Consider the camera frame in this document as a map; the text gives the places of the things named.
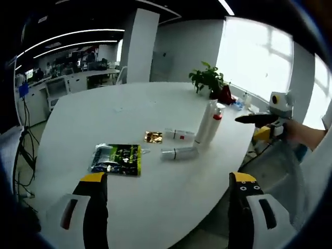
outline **black ceiling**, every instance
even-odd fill
[[[227,15],[218,0],[191,0],[181,1],[181,3],[173,0],[70,0],[60,4],[55,4],[58,0],[31,0],[20,4],[12,1],[7,5],[10,11],[15,12],[11,14],[11,18],[8,18],[9,10],[2,9],[2,13],[0,13],[1,28],[5,34],[3,37],[6,37],[2,46],[2,60],[9,60],[15,54],[21,53],[32,45],[60,34],[87,29],[124,29],[127,16],[137,8],[160,13],[160,23],[177,17],[173,13],[146,3],[147,1],[164,6],[182,16],[171,22],[193,19],[223,19]],[[273,25],[292,34],[294,40],[309,51],[322,54],[303,21],[287,1],[226,0],[226,2],[237,17]],[[47,20],[38,23],[38,20],[44,16],[48,16]],[[24,25],[25,31],[22,41],[21,32]],[[62,37],[56,41],[64,46],[91,40],[120,40],[122,35],[121,32],[89,32]],[[40,45],[23,55],[20,60],[21,62],[30,60],[31,57],[44,51],[46,51],[45,46]]]

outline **white bottle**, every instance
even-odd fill
[[[200,146],[204,143],[208,134],[208,128],[212,119],[211,117],[213,116],[213,112],[216,108],[217,102],[218,100],[210,100],[207,103],[201,124],[199,125],[198,132],[193,142],[193,146]]]
[[[210,126],[208,127],[205,145],[208,145],[213,140],[214,136],[217,133],[222,117],[222,109],[217,108],[215,114],[211,118]]]

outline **white cabinet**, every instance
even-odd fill
[[[88,89],[87,77],[83,73],[68,75],[66,83],[71,93],[82,92]]]
[[[49,112],[45,91],[30,91],[25,96],[25,102],[30,113],[30,126],[47,120]],[[28,126],[28,113],[27,111],[24,111],[24,103],[22,99],[18,100],[18,112],[21,118],[22,125],[24,125],[26,119],[26,125]]]

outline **oval table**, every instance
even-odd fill
[[[161,161],[162,148],[190,143],[144,143],[145,131],[197,132],[207,99],[185,82],[150,82],[92,89],[59,99],[43,132],[36,163],[35,208],[47,210],[88,173],[99,143],[142,144],[140,177],[107,179],[109,248],[168,248],[201,222],[228,188],[250,144],[247,111],[225,110],[215,139],[195,160]]]

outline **white wall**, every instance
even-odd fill
[[[116,45],[99,45],[98,61],[106,59],[108,61],[116,61]]]
[[[149,82],[160,14],[137,9],[131,32],[127,83]]]
[[[173,61],[169,81],[190,81],[193,69],[203,69],[201,61],[216,65],[223,20],[193,20],[158,28],[154,51],[166,53]]]

